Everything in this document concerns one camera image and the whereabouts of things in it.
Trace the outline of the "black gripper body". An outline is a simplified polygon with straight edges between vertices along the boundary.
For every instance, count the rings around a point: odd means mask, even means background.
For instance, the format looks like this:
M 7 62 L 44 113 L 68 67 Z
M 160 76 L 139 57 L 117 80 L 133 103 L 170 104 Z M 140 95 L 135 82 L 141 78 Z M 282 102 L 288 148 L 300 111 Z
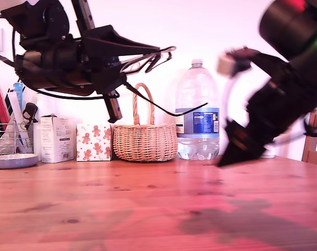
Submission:
M 85 31 L 96 28 L 91 16 L 87 1 L 73 1 L 74 11 L 77 16 L 77 26 L 81 37 L 75 40 L 65 39 L 64 43 L 55 50 L 53 66 L 63 70 L 66 75 L 61 80 L 71 87 L 54 87 L 51 91 L 66 93 L 71 99 L 91 99 L 95 91 L 95 73 L 104 68 L 121 66 L 118 56 L 89 57 L 82 44 L 82 35 Z M 116 90 L 108 94 L 97 94 L 97 98 L 104 99 L 110 119 L 115 123 L 122 118 L 118 103 L 119 94 Z
M 310 84 L 299 77 L 272 77 L 249 99 L 249 122 L 266 146 L 302 115 L 310 112 Z

